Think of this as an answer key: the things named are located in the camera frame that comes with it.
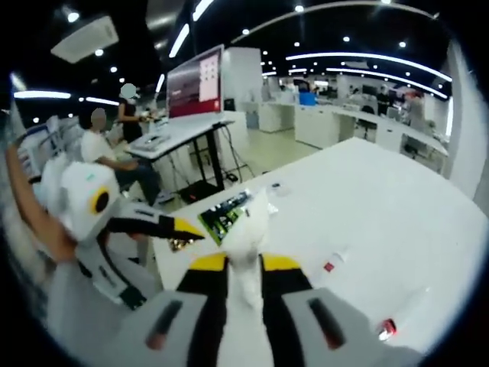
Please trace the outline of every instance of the led strip light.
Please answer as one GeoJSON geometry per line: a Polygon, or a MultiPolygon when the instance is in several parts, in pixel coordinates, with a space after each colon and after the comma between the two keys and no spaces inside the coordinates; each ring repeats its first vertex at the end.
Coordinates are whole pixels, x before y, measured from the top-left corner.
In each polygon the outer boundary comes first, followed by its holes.
{"type": "Polygon", "coordinates": [[[440,96],[443,99],[448,98],[446,94],[440,93],[438,90],[435,90],[435,89],[430,88],[428,86],[424,86],[423,84],[419,84],[417,82],[413,82],[412,80],[399,78],[398,76],[394,76],[394,75],[375,73],[374,71],[356,70],[356,69],[341,69],[341,68],[334,68],[334,67],[329,67],[326,69],[326,71],[332,71],[332,72],[336,72],[336,73],[365,74],[365,75],[379,76],[380,78],[389,78],[392,80],[397,80],[399,82],[403,82],[405,84],[411,84],[413,86],[417,86],[418,88],[421,88],[421,89],[424,89],[428,92],[436,94],[437,96],[440,96]]]}
{"type": "Polygon", "coordinates": [[[300,60],[300,59],[310,59],[314,57],[363,57],[366,59],[392,61],[394,63],[401,63],[403,65],[407,65],[408,67],[414,67],[416,69],[426,71],[427,73],[436,75],[450,83],[453,81],[453,79],[450,76],[445,75],[444,73],[440,73],[439,71],[434,70],[430,67],[425,67],[420,63],[414,63],[413,61],[403,60],[398,57],[391,57],[391,56],[384,56],[384,55],[377,55],[377,54],[363,54],[359,52],[320,52],[317,54],[303,54],[303,55],[288,56],[285,58],[285,60],[292,61],[292,60],[300,60]]]}

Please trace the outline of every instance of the hand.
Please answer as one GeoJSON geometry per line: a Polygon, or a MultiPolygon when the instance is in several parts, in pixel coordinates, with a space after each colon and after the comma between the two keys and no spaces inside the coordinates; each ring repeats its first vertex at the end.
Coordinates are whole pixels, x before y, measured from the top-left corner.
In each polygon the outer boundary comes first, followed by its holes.
{"type": "Polygon", "coordinates": [[[128,162],[125,166],[127,171],[133,171],[139,167],[139,164],[136,161],[128,162]]]}

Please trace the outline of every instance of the cable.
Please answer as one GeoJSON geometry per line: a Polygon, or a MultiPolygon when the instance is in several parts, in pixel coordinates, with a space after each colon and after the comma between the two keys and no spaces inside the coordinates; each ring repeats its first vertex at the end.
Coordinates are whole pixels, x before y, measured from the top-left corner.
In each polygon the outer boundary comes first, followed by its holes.
{"type": "Polygon", "coordinates": [[[247,164],[247,163],[245,162],[245,160],[244,160],[244,159],[243,159],[243,158],[242,158],[242,157],[239,155],[239,153],[238,153],[238,152],[235,150],[235,147],[234,147],[234,146],[233,146],[233,144],[232,144],[231,132],[229,131],[228,126],[227,126],[227,125],[224,125],[224,129],[225,129],[225,130],[227,131],[227,133],[228,133],[228,136],[225,136],[225,135],[224,135],[224,137],[225,137],[225,139],[228,141],[228,143],[229,143],[229,147],[231,148],[231,152],[232,152],[233,158],[234,158],[235,163],[236,163],[236,168],[238,169],[238,175],[239,175],[239,177],[240,177],[240,182],[242,183],[242,182],[243,182],[243,180],[242,180],[242,177],[241,177],[241,171],[240,171],[240,169],[239,169],[239,164],[238,164],[238,160],[236,159],[236,156],[238,156],[239,160],[240,160],[240,161],[243,163],[243,165],[244,165],[244,166],[245,166],[245,167],[246,167],[246,168],[247,168],[247,169],[250,171],[251,176],[252,176],[253,178],[255,178],[255,177],[256,177],[256,175],[254,174],[254,172],[253,172],[253,170],[251,169],[250,165],[249,165],[249,164],[247,164]]]}

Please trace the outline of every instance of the white table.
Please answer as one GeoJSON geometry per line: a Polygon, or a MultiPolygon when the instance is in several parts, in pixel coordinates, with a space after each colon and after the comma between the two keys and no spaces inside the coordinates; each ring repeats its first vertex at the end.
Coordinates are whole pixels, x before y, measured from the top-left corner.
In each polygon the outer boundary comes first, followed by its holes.
{"type": "MultiPolygon", "coordinates": [[[[372,327],[396,312],[412,291],[430,287],[419,312],[389,343],[426,352],[449,329],[471,294],[487,250],[487,217],[443,177],[353,138],[174,213],[204,231],[197,216],[242,191],[280,182],[270,197],[266,251],[300,262],[315,286],[327,286],[362,312],[372,327]],[[348,260],[318,281],[332,252],[348,260]]],[[[218,252],[208,237],[173,254],[154,240],[161,279],[176,289],[199,256],[218,252]]]]}

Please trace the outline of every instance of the chair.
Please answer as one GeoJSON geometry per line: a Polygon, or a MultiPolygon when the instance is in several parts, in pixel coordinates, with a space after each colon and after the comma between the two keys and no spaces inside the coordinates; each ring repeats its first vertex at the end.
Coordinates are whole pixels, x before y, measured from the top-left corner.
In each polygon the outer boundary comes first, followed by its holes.
{"type": "MultiPolygon", "coordinates": [[[[361,108],[361,111],[375,115],[374,109],[370,106],[363,106],[361,108]]],[[[365,140],[367,140],[368,129],[377,130],[377,124],[374,124],[373,122],[370,122],[370,121],[365,121],[365,120],[359,119],[358,125],[365,129],[365,134],[364,134],[365,140]]]]}

